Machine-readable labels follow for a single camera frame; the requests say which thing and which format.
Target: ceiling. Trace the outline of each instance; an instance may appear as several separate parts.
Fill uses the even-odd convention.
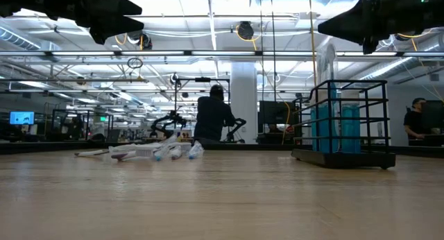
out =
[[[286,51],[301,52],[312,50],[310,7],[308,0],[130,0],[143,8],[140,16],[132,17],[145,23],[145,33],[148,33],[153,42],[154,51]],[[313,0],[314,12],[314,48],[319,50],[327,44],[333,44],[336,51],[361,52],[358,44],[345,40],[332,38],[317,33],[317,26],[335,15],[344,12],[356,4],[357,0]],[[236,26],[241,21],[251,22],[255,30],[255,38],[258,40],[246,42],[239,39],[236,34]],[[117,38],[110,37],[104,45],[95,44],[89,36],[86,28],[78,27],[67,19],[53,21],[45,14],[32,10],[22,10],[13,17],[0,20],[0,27],[8,27],[16,31],[22,37],[34,42],[52,42],[62,51],[137,51],[138,46],[125,40],[125,35]],[[438,36],[439,30],[416,38],[416,46],[421,47]],[[401,42],[389,40],[382,42],[378,52],[388,51],[412,51],[411,41]],[[22,48],[6,41],[0,40],[0,50],[21,51]],[[15,78],[29,79],[75,79],[80,76],[88,79],[96,79],[96,82],[88,82],[86,85],[76,83],[48,83],[54,89],[88,89],[110,90],[114,88],[130,90],[152,90],[153,93],[131,93],[134,100],[145,105],[154,105],[156,109],[163,109],[163,114],[171,109],[172,93],[154,93],[160,90],[172,90],[171,76],[176,73],[181,78],[210,77],[229,78],[231,74],[231,62],[253,61],[256,62],[258,74],[262,74],[261,58],[241,58],[237,56],[223,57],[188,57],[163,55],[140,57],[144,66],[140,69],[129,69],[127,61],[130,57],[98,57],[98,56],[63,56],[58,62],[42,60],[39,57],[22,57],[20,55],[2,57],[3,69],[0,76],[8,78],[14,73]],[[389,64],[395,58],[385,57],[357,57],[352,59],[336,59],[336,77],[353,78],[357,74],[378,64]],[[291,101],[295,92],[308,92],[314,86],[313,64],[309,55],[304,58],[279,57],[275,69],[272,58],[263,61],[265,74],[274,83],[276,73],[276,89],[286,90],[281,97],[285,101]],[[411,73],[421,76],[426,67],[414,67]],[[115,82],[124,78],[136,79],[138,76],[145,82]],[[407,71],[400,71],[394,77],[390,77],[391,84],[397,84],[400,80],[409,78]],[[407,81],[408,85],[429,85],[428,76],[419,77]],[[434,83],[443,85],[443,81]],[[36,86],[15,83],[14,89],[35,89]],[[185,90],[208,90],[209,83],[190,82]],[[273,90],[268,84],[265,90]],[[190,92],[189,98],[180,100],[195,101],[202,93]],[[123,98],[112,98],[109,93],[65,93],[70,98],[88,98],[108,105],[135,105],[133,101],[127,103]],[[79,105],[91,105],[79,100]],[[190,106],[189,114],[194,115],[195,109]]]

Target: metal rack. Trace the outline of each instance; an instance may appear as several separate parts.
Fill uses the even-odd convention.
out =
[[[299,109],[297,111],[298,116],[300,116],[300,123],[295,125],[295,127],[302,127],[304,125],[314,125],[316,124],[316,137],[296,137],[295,140],[311,139],[316,141],[315,149],[312,151],[301,150],[296,148],[293,150],[292,155],[298,160],[303,160],[306,162],[311,162],[313,164],[318,164],[321,166],[329,168],[350,168],[357,166],[380,166],[383,169],[395,166],[395,155],[389,152],[389,118],[387,116],[387,102],[389,101],[386,96],[386,84],[385,80],[327,80],[320,85],[313,88],[308,99],[303,100],[303,98],[295,100],[299,102],[299,107],[302,107],[303,103],[309,103],[313,95],[314,104],[308,105],[305,108]],[[381,89],[381,98],[369,98],[368,93],[372,89]],[[327,92],[327,98],[320,101],[319,92],[325,90]],[[333,98],[332,91],[343,92],[346,90],[354,90],[360,94],[364,94],[364,98]],[[357,103],[364,103],[359,106],[359,109],[365,109],[365,117],[342,117],[342,102],[345,101],[355,101]],[[336,117],[333,114],[333,102],[339,103],[339,116]],[[319,118],[319,106],[327,105],[328,116],[325,118]],[[370,107],[374,105],[382,104],[382,117],[370,117]],[[306,111],[310,109],[316,110],[316,118],[310,119],[308,121],[302,121],[303,115],[308,115]],[[345,120],[359,120],[361,124],[366,124],[367,135],[358,137],[344,137],[342,136],[341,129],[339,130],[339,136],[333,136],[333,123],[334,121],[345,121]],[[322,121],[328,121],[328,136],[317,136],[320,135],[319,123]],[[384,135],[382,137],[372,137],[370,133],[370,125],[372,123],[383,122],[384,124]],[[320,142],[321,140],[328,140],[330,150],[328,153],[320,152]],[[366,140],[366,145],[364,151],[361,153],[343,153],[341,149],[334,152],[333,141],[334,139],[358,139],[359,141]],[[383,152],[375,151],[372,146],[372,140],[381,139],[384,141]]]

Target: workstation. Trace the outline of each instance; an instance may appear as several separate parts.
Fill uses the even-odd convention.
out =
[[[439,238],[444,0],[9,1],[4,239]]]

